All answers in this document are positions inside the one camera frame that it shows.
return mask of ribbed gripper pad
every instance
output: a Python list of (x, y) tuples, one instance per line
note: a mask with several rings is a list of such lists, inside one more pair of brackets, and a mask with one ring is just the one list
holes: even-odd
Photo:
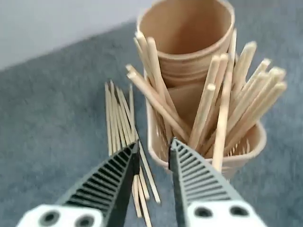
[(173, 172), (179, 226), (185, 226), (187, 208), (194, 201), (242, 200), (221, 173), (176, 138), (169, 148), (169, 169)]
[(123, 226), (133, 178), (139, 174), (138, 150), (133, 143), (113, 154), (69, 193), (64, 205), (98, 209), (105, 226)]

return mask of gray carpet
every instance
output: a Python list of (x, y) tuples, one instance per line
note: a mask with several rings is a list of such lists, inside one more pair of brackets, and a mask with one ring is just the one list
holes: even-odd
[[(288, 71), (288, 90), (263, 118), (262, 154), (232, 180), (269, 226), (302, 226), (303, 2), (231, 0), (238, 50), (258, 42), (253, 68), (264, 58)], [(22, 214), (55, 202), (107, 157), (104, 82), (127, 90), (124, 65), (140, 67), (134, 24), (77, 43), (0, 73), (0, 222), (13, 227)], [(135, 90), (136, 123), (146, 148), (146, 112)], [(162, 204), (148, 202), (154, 227), (174, 227), (171, 177), (148, 155)], [(144, 226), (132, 200), (126, 227)]]

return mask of kraft paper cup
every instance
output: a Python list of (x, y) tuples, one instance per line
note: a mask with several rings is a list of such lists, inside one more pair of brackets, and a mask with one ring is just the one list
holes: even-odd
[(214, 54), (227, 52), (234, 22), (223, 0), (162, 0), (138, 18), (137, 30), (155, 39), (163, 75), (196, 80)]

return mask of wooden skewer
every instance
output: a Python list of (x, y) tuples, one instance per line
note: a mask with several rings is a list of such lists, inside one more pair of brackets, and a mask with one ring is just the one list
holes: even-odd
[[(131, 134), (129, 134), (129, 139), (134, 141), (135, 140), (135, 135), (134, 135), (134, 92), (133, 92), (133, 85), (129, 85), (129, 105), (130, 105), (130, 110), (131, 110), (131, 120), (130, 120), (130, 129), (131, 129)], [(138, 176), (134, 176), (134, 196), (136, 198), (136, 201), (139, 201), (139, 191), (138, 191)]]
[(237, 95), (237, 97), (235, 97), (234, 100), (232, 100), (231, 103), (231, 109), (233, 110), (235, 108), (236, 103), (239, 102), (239, 100), (241, 99), (241, 97), (247, 92), (247, 90), (249, 89), (249, 87), (251, 86), (251, 84), (253, 83), (253, 81), (256, 79), (257, 75), (261, 72), (265, 72), (265, 70), (268, 68), (268, 66), (270, 65), (271, 60), (265, 58), (260, 65), (257, 67), (257, 69), (255, 70), (255, 72), (251, 75), (250, 79), (248, 80), (248, 82), (244, 85), (243, 89), (240, 91), (240, 93)]
[[(121, 90), (118, 89), (117, 91), (118, 91), (118, 94), (119, 94), (118, 95), (119, 101), (120, 101), (121, 104), (123, 103), (123, 105), (124, 105), (123, 109), (125, 110), (128, 119), (130, 119), (130, 116), (131, 116), (130, 115), (130, 110), (129, 110), (129, 107), (127, 105), (127, 101), (125, 99), (125, 96), (124, 96), (124, 94)], [(135, 132), (136, 132), (136, 139), (139, 139), (139, 135), (138, 135), (138, 132), (137, 132), (136, 128), (135, 128)], [(142, 143), (141, 143), (140, 140), (139, 140), (139, 146), (140, 146), (140, 156), (141, 156), (141, 159), (142, 159), (142, 162), (143, 162), (144, 169), (146, 171), (148, 180), (149, 180), (150, 185), (151, 185), (152, 193), (155, 197), (156, 202), (161, 203), (160, 197), (159, 197), (159, 194), (158, 194), (158, 191), (157, 191), (157, 187), (156, 187), (156, 184), (155, 184), (154, 179), (152, 177), (152, 172), (151, 172), (150, 167), (148, 165), (148, 162), (147, 162), (147, 159), (146, 159), (143, 147), (142, 147)]]
[(281, 94), (286, 90), (287, 85), (285, 82), (277, 83), (274, 88), (268, 93), (268, 95), (263, 99), (258, 108), (253, 111), (253, 113), (248, 113), (248, 118), (243, 118), (238, 122), (237, 127), (234, 127), (230, 135), (228, 135), (227, 140), (228, 145), (224, 149), (224, 154), (228, 151), (247, 133), (247, 131), (252, 128), (256, 122), (265, 114), (269, 108), (276, 102), (276, 100), (281, 96)]
[(199, 144), (199, 138), (201, 136), (201, 133), (203, 131), (203, 128), (205, 126), (206, 120), (207, 120), (207, 116), (211, 107), (211, 104), (213, 102), (213, 97), (214, 97), (214, 92), (215, 92), (216, 86), (214, 84), (208, 84), (206, 91), (205, 91), (205, 102), (204, 102), (204, 109), (203, 112), (201, 113), (201, 117), (200, 117), (200, 124), (198, 126), (197, 129), (197, 134), (195, 135), (195, 137), (193, 138), (192, 141), (190, 141), (191, 143), (189, 143), (188, 145), (196, 150)]
[(145, 201), (145, 198), (144, 198), (144, 193), (143, 193), (142, 187), (139, 187), (139, 196), (140, 196), (140, 201), (141, 201), (141, 206), (142, 206), (146, 226), (147, 227), (152, 227), (151, 218), (150, 218), (150, 215), (149, 215), (148, 210), (147, 210), (147, 205), (146, 205), (146, 201)]
[(229, 71), (226, 74), (225, 81), (223, 84), (222, 98), (221, 98), (219, 117), (218, 117), (215, 142), (214, 142), (214, 155), (213, 155), (212, 165), (218, 172), (221, 172), (222, 169), (223, 151), (225, 146), (231, 89), (232, 89), (232, 74)]
[(132, 131), (132, 136), (131, 140), (135, 141), (135, 132), (134, 132), (134, 126), (135, 126), (135, 121), (134, 121), (134, 91), (133, 91), (133, 85), (129, 84), (129, 106), (130, 106), (130, 111), (131, 111), (131, 131)]
[[(112, 102), (113, 103), (113, 109), (115, 109), (115, 112), (113, 112), (113, 115), (119, 114), (119, 108), (120, 108), (120, 106), (117, 105), (117, 101), (116, 101), (116, 97), (115, 96), (113, 96), (112, 101), (113, 101)], [(121, 117), (117, 117), (116, 119), (117, 119), (117, 125), (118, 125), (119, 122), (121, 124), (123, 124), (123, 121), (122, 121)], [(124, 135), (127, 135), (126, 130), (124, 128), (122, 128), (122, 129), (124, 131)], [(125, 137), (124, 136), (121, 136), (121, 141), (123, 141), (122, 144), (125, 144)], [(132, 194), (133, 194), (133, 198), (134, 198), (134, 206), (135, 206), (137, 217), (141, 218), (142, 217), (142, 213), (141, 213), (140, 204), (139, 204), (139, 196), (137, 196), (137, 198), (136, 198), (134, 182), (132, 184)]]
[[(128, 122), (126, 112), (124, 110), (124, 106), (121, 102), (120, 102), (120, 106), (119, 106), (119, 114), (120, 114), (120, 119), (122, 121), (122, 127), (123, 127), (123, 131), (124, 131), (125, 141), (126, 141), (127, 144), (130, 144), (130, 143), (134, 142), (135, 139), (133, 140), (133, 138), (131, 137), (131, 133), (132, 133), (131, 125)], [(144, 175), (139, 173), (139, 177), (144, 178)], [(143, 191), (144, 191), (145, 198), (147, 200), (149, 200), (150, 195), (148, 193), (146, 182), (145, 182), (144, 179), (141, 179), (141, 181), (142, 181), (142, 185), (144, 186)], [(137, 185), (137, 187), (141, 186), (141, 185), (138, 184), (138, 176), (134, 176), (134, 195), (136, 197), (137, 196), (136, 193), (138, 193), (138, 192), (136, 192), (135, 185)]]
[(116, 133), (115, 133), (115, 120), (114, 120), (114, 110), (113, 110), (113, 101), (110, 90), (108, 89), (108, 104), (109, 104), (109, 119), (110, 119), (110, 128), (111, 128), (111, 139), (112, 139), (112, 152), (110, 155), (114, 154), (117, 151), (116, 147)]
[(109, 96), (108, 96), (108, 84), (105, 83), (105, 105), (106, 105), (106, 123), (107, 123), (107, 143), (108, 143), (108, 155), (111, 156), (113, 154), (113, 146), (112, 146), (112, 135), (110, 129), (110, 113), (109, 113)]
[[(127, 65), (126, 68), (127, 68), (127, 70), (128, 70), (129, 72), (135, 72), (137, 75), (140, 74), (132, 65)], [(148, 75), (151, 75), (151, 76), (148, 77), (148, 78), (150, 79), (151, 86), (152, 86), (154, 89), (156, 89), (156, 83), (155, 83), (155, 79), (154, 79), (153, 72), (152, 72), (152, 70), (149, 70), (149, 71), (150, 71), (150, 73), (147, 72), (147, 74), (148, 74)], [(175, 105), (174, 105), (174, 102), (172, 101), (172, 99), (171, 99), (171, 97), (170, 97), (169, 91), (167, 90), (167, 87), (166, 87), (164, 81), (163, 81), (162, 85), (163, 85), (164, 94), (165, 94), (165, 98), (166, 98), (167, 104), (172, 108), (173, 111), (175, 111), (175, 112), (177, 113), (177, 110), (176, 110), (176, 107), (175, 107)]]
[[(249, 108), (249, 106), (251, 105), (253, 100), (258, 96), (258, 93), (264, 86), (264, 81), (267, 79), (267, 77), (268, 76), (266, 73), (260, 73), (257, 76), (257, 78), (255, 79), (255, 81), (252, 83), (252, 85), (250, 86), (248, 91), (244, 94), (244, 96), (242, 97), (242, 99), (240, 100), (240, 102), (238, 103), (236, 108), (234, 109), (233, 113), (228, 118), (227, 129), (226, 129), (227, 134), (232, 130), (232, 128), (239, 121), (241, 116), (245, 113), (247, 108)], [(215, 137), (216, 137), (215, 133), (213, 133), (205, 146), (206, 148), (211, 146), (211, 148), (207, 152), (207, 155), (205, 156), (206, 158), (209, 158), (212, 155), (212, 151), (214, 149), (214, 144), (212, 144), (212, 143), (215, 141)]]
[(185, 140), (188, 140), (190, 128), (167, 104), (161, 100), (156, 91), (148, 84), (142, 76), (129, 73), (128, 78), (139, 88), (145, 95), (150, 104), (161, 114), (161, 116), (172, 126), (173, 129)]
[(145, 178), (144, 178), (144, 174), (143, 174), (143, 170), (142, 170), (141, 165), (140, 165), (140, 171), (139, 171), (139, 179), (141, 181), (141, 184), (138, 181), (138, 187), (141, 187), (141, 185), (142, 185), (144, 197), (145, 197), (146, 200), (149, 200), (150, 199), (150, 194), (149, 194), (148, 189), (147, 189), (147, 184), (146, 184), (146, 181), (145, 181)]
[[(129, 123), (128, 123), (128, 120), (127, 120), (127, 117), (126, 117), (126, 115), (125, 115), (125, 113), (124, 113), (124, 111), (123, 111), (123, 107), (122, 106), (119, 106), (119, 113), (120, 113), (120, 117), (121, 117), (121, 121), (123, 122), (123, 127), (124, 127), (124, 131), (130, 131), (131, 129), (130, 129), (130, 125), (129, 125)], [(127, 142), (127, 144), (130, 144), (132, 141), (131, 141), (131, 138), (130, 138), (130, 134), (125, 134), (125, 140), (126, 140), (126, 142)], [(139, 177), (137, 177), (136, 178), (136, 180), (135, 180), (135, 177), (136, 176), (134, 176), (134, 182), (133, 182), (133, 186), (134, 186), (134, 197), (136, 196), (135, 195), (135, 188), (137, 187), (137, 189), (139, 189), (140, 190), (140, 187), (143, 187), (143, 191), (145, 192), (145, 196), (144, 196), (144, 199), (149, 199), (149, 193), (148, 193), (148, 189), (147, 189), (147, 185), (146, 184), (143, 184), (142, 183), (142, 186), (141, 186), (141, 184), (139, 184), (139, 180), (140, 180), (140, 178), (142, 179), (142, 177), (144, 178), (144, 175), (143, 174), (140, 174), (140, 172), (142, 172), (142, 168), (140, 167), (140, 169), (139, 169)]]
[(214, 55), (212, 57), (212, 60), (211, 60), (210, 66), (209, 66), (209, 70), (208, 70), (208, 73), (207, 73), (207, 76), (206, 76), (203, 92), (201, 94), (200, 103), (199, 103), (198, 110), (197, 110), (197, 113), (196, 113), (193, 129), (191, 131), (189, 141), (188, 141), (188, 145), (191, 148), (192, 148), (192, 146), (195, 146), (195, 143), (196, 143), (195, 140), (196, 140), (198, 126), (201, 123), (201, 114), (203, 113), (206, 88), (207, 88), (208, 84), (213, 84), (215, 82), (216, 75), (217, 75), (218, 70), (219, 70), (219, 65), (220, 65), (220, 57), (217, 56), (217, 55)]
[(233, 75), (234, 88), (232, 90), (233, 97), (236, 97), (238, 95), (238, 93), (241, 91), (245, 83), (245, 78), (248, 69), (251, 65), (252, 58), (256, 52), (256, 49), (257, 49), (257, 43), (254, 41), (247, 43), (243, 48), (243, 51), (234, 69), (234, 75)]
[(198, 142), (199, 147), (197, 148), (197, 150), (200, 149), (201, 144), (203, 144), (203, 142), (204, 142), (205, 136), (207, 135), (208, 130), (209, 130), (211, 119), (213, 118), (213, 116), (215, 114), (218, 116), (218, 113), (216, 113), (217, 110), (215, 108), (215, 105), (216, 105), (216, 102), (217, 102), (217, 99), (218, 99), (218, 96), (219, 96), (219, 92), (220, 92), (220, 87), (222, 85), (223, 78), (224, 78), (224, 75), (225, 75), (225, 72), (226, 72), (227, 62), (228, 62), (228, 55), (225, 54), (225, 53), (221, 54), (221, 56), (220, 56), (220, 66), (219, 66), (219, 70), (218, 70), (216, 80), (215, 80), (216, 90), (214, 92), (212, 105), (211, 105), (211, 108), (209, 110), (209, 114), (207, 116), (205, 127), (203, 128), (203, 131), (202, 131), (201, 136), (199, 138), (199, 142)]
[(147, 55), (148, 45), (147, 45), (147, 41), (145, 39), (145, 36), (143, 35), (143, 33), (141, 31), (136, 31), (135, 32), (135, 37), (138, 40), (138, 43), (141, 47), (142, 52), (144, 53), (144, 55), (146, 55), (146, 59), (149, 59), (149, 56)]
[(111, 88), (111, 96), (112, 96), (112, 107), (113, 107), (113, 118), (114, 118), (114, 126), (115, 126), (115, 139), (116, 139), (116, 151), (121, 149), (121, 144), (120, 144), (120, 137), (119, 137), (119, 133), (118, 133), (118, 123), (117, 123), (117, 118), (115, 117), (115, 111), (116, 111), (116, 97), (115, 97), (115, 87), (114, 87), (114, 83), (111, 80), (110, 81), (110, 88)]
[[(156, 47), (156, 42), (153, 38), (149, 37), (147, 38), (147, 50), (148, 50), (148, 55), (150, 58), (150, 63), (151, 63), (151, 70), (154, 75), (154, 79), (156, 82), (156, 89), (157, 92), (160, 95), (160, 98), (166, 99), (165, 98), (165, 93), (164, 93), (164, 81), (161, 75), (161, 69), (160, 69), (160, 64), (158, 60), (158, 54), (157, 54), (157, 47)], [(168, 124), (166, 120), (164, 120), (164, 129), (167, 137), (167, 142), (169, 143), (171, 138), (172, 138), (172, 133), (171, 133), (171, 127)]]
[(223, 83), (221, 103), (220, 103), (219, 116), (217, 122), (217, 130), (215, 136), (215, 144), (214, 144), (214, 155), (213, 155), (212, 165), (218, 172), (221, 172), (222, 169), (228, 111), (229, 111), (229, 104), (230, 104), (231, 91), (232, 91), (232, 80), (233, 80), (232, 73), (233, 73), (233, 64), (235, 60), (234, 58), (236, 54), (236, 42), (237, 42), (237, 30), (234, 30), (231, 38), (230, 47), (228, 50), (231, 59), (228, 62), (227, 71)]
[(227, 131), (230, 131), (231, 128), (237, 123), (240, 117), (243, 115), (245, 110), (249, 107), (254, 98), (258, 95), (260, 90), (264, 86), (264, 81), (268, 78), (266, 73), (260, 73), (256, 76), (256, 79), (251, 84), (247, 92), (243, 95), (236, 108), (232, 112), (230, 118), (228, 119)]
[(143, 52), (142, 47), (139, 44), (139, 39), (138, 38), (134, 37), (134, 43), (137, 47), (137, 51), (138, 51), (139, 57), (141, 59), (141, 62), (144, 66), (144, 70), (147, 73), (147, 77), (150, 80), (151, 85), (153, 86), (153, 88), (156, 88), (156, 83), (155, 83), (155, 79), (153, 77), (153, 73), (152, 73), (152, 70), (151, 70), (150, 61), (149, 61), (147, 52)]

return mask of screw hole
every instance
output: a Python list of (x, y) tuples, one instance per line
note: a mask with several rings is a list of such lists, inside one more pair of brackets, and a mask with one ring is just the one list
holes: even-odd
[(40, 224), (44, 227), (52, 226), (57, 223), (59, 216), (59, 212), (55, 210), (48, 211), (40, 218)]
[(210, 218), (213, 216), (213, 213), (205, 207), (198, 207), (195, 210), (195, 215), (199, 218)]
[(94, 218), (92, 216), (86, 215), (77, 220), (76, 227), (91, 227), (93, 224)]
[(230, 209), (230, 212), (234, 216), (246, 217), (249, 215), (248, 211), (242, 207), (233, 206)]

